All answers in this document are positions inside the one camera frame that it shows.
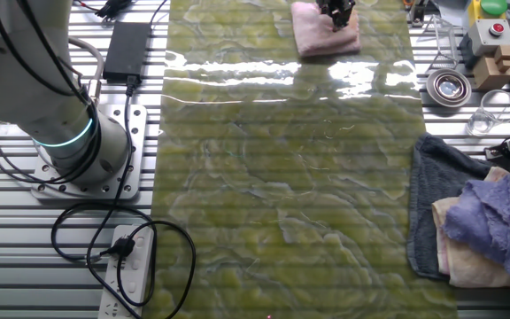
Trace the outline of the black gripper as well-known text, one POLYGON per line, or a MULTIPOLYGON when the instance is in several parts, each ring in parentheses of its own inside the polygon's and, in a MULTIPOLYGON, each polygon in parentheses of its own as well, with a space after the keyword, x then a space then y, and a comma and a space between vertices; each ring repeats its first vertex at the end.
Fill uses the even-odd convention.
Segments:
POLYGON ((321 14, 327 15, 331 20, 332 30, 337 31, 349 25, 356 2, 354 0, 316 0, 316 4, 321 14))

